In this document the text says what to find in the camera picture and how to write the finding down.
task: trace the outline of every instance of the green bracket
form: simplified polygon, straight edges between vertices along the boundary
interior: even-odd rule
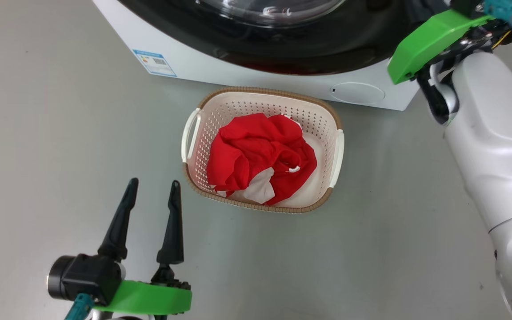
[[[94,308],[105,312],[164,316],[189,311],[192,296],[190,290],[123,280],[108,306]]]
[[[453,9],[432,16],[396,48],[388,65],[394,84],[414,79],[426,63],[459,40],[472,27],[482,26],[492,16],[471,20]]]

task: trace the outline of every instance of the basket handle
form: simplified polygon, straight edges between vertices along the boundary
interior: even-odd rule
[[[183,130],[183,137],[181,138],[181,160],[183,163],[186,163],[193,156],[193,147],[195,145],[195,141],[197,141],[197,134],[199,134],[199,125],[201,124],[201,115],[199,114],[201,109],[197,108],[191,115],[189,119],[187,119],[187,123],[185,124],[185,129]],[[191,136],[191,146],[187,148],[187,140],[189,138],[189,133],[191,133],[191,128],[193,127],[193,121],[197,120],[195,124],[195,131],[193,132],[193,136]]]
[[[343,130],[337,130],[337,138],[335,139],[335,156],[333,157],[333,165],[331,166],[331,178],[329,178],[329,188],[335,187],[341,165],[343,164],[343,151],[345,150],[345,134]]]

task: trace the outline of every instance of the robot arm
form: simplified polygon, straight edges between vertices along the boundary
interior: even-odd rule
[[[445,138],[496,249],[496,272],[512,312],[512,72],[492,53],[453,71],[459,111]]]

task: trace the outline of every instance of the red cloth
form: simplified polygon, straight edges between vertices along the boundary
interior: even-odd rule
[[[219,130],[207,165],[209,184],[216,191],[244,190],[256,174],[274,168],[270,184],[276,204],[290,198],[317,167],[313,148],[305,142],[299,124],[283,115],[263,113],[234,118]],[[300,167],[298,172],[288,172]]]

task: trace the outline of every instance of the washing machine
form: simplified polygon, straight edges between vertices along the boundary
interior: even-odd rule
[[[152,75],[404,110],[387,73],[443,0],[94,0]]]

